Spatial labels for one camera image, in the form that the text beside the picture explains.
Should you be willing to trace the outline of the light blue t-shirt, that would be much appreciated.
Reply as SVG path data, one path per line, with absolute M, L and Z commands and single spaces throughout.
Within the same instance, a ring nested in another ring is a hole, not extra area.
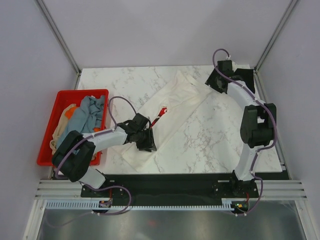
M 57 148 L 62 144 L 66 136 L 71 131 L 77 131 L 81 133 L 82 127 L 85 127 L 86 124 L 93 124 L 94 120 L 97 119 L 95 115 L 95 113 L 97 112 L 97 108 L 98 109 L 103 108 L 104 110 L 105 100 L 106 98 L 104 95 L 102 95 L 100 98 L 95 98 L 93 96 L 85 96 L 82 99 L 78 108 L 75 110 L 71 119 L 68 121 L 62 136 L 59 138 L 57 142 Z M 103 115 L 101 116 L 101 118 L 98 118 L 96 123 L 101 123 L 102 125 L 102 120 L 103 120 Z

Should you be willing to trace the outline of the beige t-shirt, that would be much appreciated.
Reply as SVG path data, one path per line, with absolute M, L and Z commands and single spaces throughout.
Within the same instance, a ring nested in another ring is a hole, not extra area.
M 70 104 L 67 108 L 65 108 L 60 116 L 60 119 L 58 121 L 58 125 L 56 127 L 56 129 L 54 130 L 53 134 L 52 134 L 52 140 L 50 141 L 49 143 L 49 146 L 52 150 L 52 155 L 56 152 L 57 150 L 57 144 L 58 144 L 58 140 L 60 139 L 60 137 L 62 136 L 63 132 L 65 131 L 66 129 L 66 126 L 69 122 L 69 119 L 67 119 L 65 117 L 65 112 L 72 108 L 72 107 L 75 107 L 76 104 Z M 88 123 L 88 124 L 85 124 L 85 126 L 82 127 L 81 129 L 81 133 L 93 133 L 93 132 L 97 132 L 98 130 L 100 130 L 100 127 L 101 127 L 101 123 L 97 123 L 97 120 L 98 118 L 102 118 L 102 115 L 103 115 L 103 111 L 104 111 L 104 108 L 102 107 L 102 109 L 99 109 L 97 108 L 96 109 L 96 120 L 93 121 L 93 123 Z

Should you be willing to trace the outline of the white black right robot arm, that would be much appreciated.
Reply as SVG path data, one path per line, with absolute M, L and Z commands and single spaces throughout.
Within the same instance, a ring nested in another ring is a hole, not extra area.
M 234 170 L 237 179 L 229 184 L 230 193 L 240 197 L 247 191 L 245 182 L 254 178 L 259 150 L 275 141 L 277 108 L 256 98 L 254 71 L 233 69 L 231 60 L 218 61 L 205 84 L 230 96 L 243 110 L 239 131 L 243 148 Z

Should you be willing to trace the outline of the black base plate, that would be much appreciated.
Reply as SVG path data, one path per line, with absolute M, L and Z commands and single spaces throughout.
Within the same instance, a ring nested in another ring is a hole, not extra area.
M 83 198 L 112 198 L 118 205 L 219 204 L 223 198 L 256 198 L 257 183 L 247 189 L 232 186 L 231 173 L 107 174 L 102 185 L 109 190 L 95 191 L 86 186 Z

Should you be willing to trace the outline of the left aluminium frame post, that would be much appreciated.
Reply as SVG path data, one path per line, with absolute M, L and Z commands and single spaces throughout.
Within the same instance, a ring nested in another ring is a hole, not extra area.
M 35 0 L 34 2 L 37 4 L 41 14 L 43 15 L 45 21 L 47 22 L 50 30 L 52 31 L 55 39 L 57 40 L 59 46 L 61 47 L 64 55 L 66 56 L 68 62 L 72 66 L 76 75 L 80 76 L 82 73 L 82 70 L 79 67 L 79 65 L 77 64 L 74 56 L 72 55 L 66 41 L 65 41 L 63 35 L 61 34 L 61 31 L 59 30 L 59 28 L 58 28 L 52 14 L 50 13 L 50 10 L 47 7 L 45 1 L 44 0 Z

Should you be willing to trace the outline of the folded black t-shirt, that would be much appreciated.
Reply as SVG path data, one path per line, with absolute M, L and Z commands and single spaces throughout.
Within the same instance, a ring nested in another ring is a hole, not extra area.
M 245 83 L 245 86 L 253 93 L 256 93 L 254 84 L 254 70 L 237 68 L 234 72 L 234 77 L 236 81 L 241 81 Z

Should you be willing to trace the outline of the aluminium frame post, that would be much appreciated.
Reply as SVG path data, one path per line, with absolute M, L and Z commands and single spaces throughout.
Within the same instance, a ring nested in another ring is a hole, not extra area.
M 50 13 L 50 10 L 47 7 L 45 1 L 44 0 L 35 0 L 34 2 L 37 4 L 41 14 L 43 15 L 45 21 L 47 22 L 50 30 L 52 31 L 55 39 L 57 40 L 59 46 L 61 47 L 64 55 L 66 56 L 68 62 L 72 66 L 76 75 L 80 76 L 82 73 L 82 70 L 79 67 L 79 65 L 77 64 L 74 56 L 72 55 L 66 41 L 65 41 L 63 35 L 61 34 L 61 31 L 59 30 L 59 28 L 58 28 L 52 14 Z
M 275 43 L 277 42 L 279 36 L 281 35 L 282 31 L 284 30 L 286 24 L 288 23 L 289 19 L 291 18 L 293 12 L 295 11 L 296 7 L 300 3 L 300 0 L 291 0 L 289 4 L 287 5 L 284 13 L 282 14 L 276 28 L 274 29 L 269 41 L 267 42 L 267 45 L 265 46 L 261 56 L 259 57 L 255 67 L 254 71 L 258 72 L 264 62 L 266 61 L 268 55 L 270 54 L 271 50 L 273 49 Z

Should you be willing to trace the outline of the white t-shirt red print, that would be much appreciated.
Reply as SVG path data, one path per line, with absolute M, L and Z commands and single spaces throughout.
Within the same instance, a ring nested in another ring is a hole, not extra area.
M 178 70 L 175 77 L 138 111 L 151 121 L 157 120 L 152 126 L 157 151 L 138 150 L 133 143 L 114 146 L 112 149 L 135 170 L 141 170 L 164 149 L 176 131 L 211 92 L 212 89 L 208 85 L 197 81 L 189 74 L 183 75 Z

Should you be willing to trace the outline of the orange garment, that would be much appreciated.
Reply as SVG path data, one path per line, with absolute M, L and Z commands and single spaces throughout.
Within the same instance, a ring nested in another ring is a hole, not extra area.
M 68 120 L 70 120 L 71 117 L 73 116 L 75 110 L 76 110 L 77 108 L 78 108 L 77 106 L 73 106 L 73 107 L 71 107 L 70 109 L 68 109 L 68 110 L 64 113 L 65 117 L 66 117 Z

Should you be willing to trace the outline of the right aluminium frame post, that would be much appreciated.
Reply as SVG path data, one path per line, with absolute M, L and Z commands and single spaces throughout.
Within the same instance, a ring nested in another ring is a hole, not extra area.
M 293 12 L 295 11 L 296 7 L 300 3 L 300 0 L 291 0 L 289 4 L 287 5 L 284 13 L 282 14 L 276 28 L 274 29 L 269 41 L 267 42 L 267 45 L 265 46 L 261 56 L 259 57 L 255 67 L 254 71 L 258 72 L 264 62 L 266 61 L 268 55 L 270 54 L 271 50 L 273 49 L 275 43 L 277 42 L 279 36 L 281 35 L 282 31 L 284 30 L 286 24 L 288 23 L 289 19 L 291 18 Z

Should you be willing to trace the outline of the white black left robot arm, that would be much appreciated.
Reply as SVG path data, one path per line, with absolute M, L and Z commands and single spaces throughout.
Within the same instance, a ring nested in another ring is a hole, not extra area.
M 92 188 L 99 197 L 106 196 L 110 185 L 106 177 L 91 167 L 95 154 L 114 146 L 135 143 L 139 151 L 157 150 L 152 122 L 140 113 L 132 120 L 118 123 L 114 128 L 94 133 L 71 131 L 52 157 L 56 172 L 61 172 L 72 183 L 80 182 Z

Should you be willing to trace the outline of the red plastic bin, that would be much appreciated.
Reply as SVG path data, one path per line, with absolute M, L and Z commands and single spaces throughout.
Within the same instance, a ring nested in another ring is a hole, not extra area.
M 51 111 L 51 115 L 46 127 L 43 141 L 39 150 L 36 163 L 42 167 L 51 167 L 52 164 L 52 149 L 50 141 L 53 140 L 53 133 L 58 126 L 59 120 L 63 115 L 63 111 L 71 104 L 80 106 L 81 101 L 86 96 L 93 96 L 99 99 L 105 96 L 104 109 L 100 129 L 105 129 L 106 116 L 108 113 L 109 91 L 107 89 L 85 89 L 85 90 L 61 90 L 57 93 L 56 99 Z

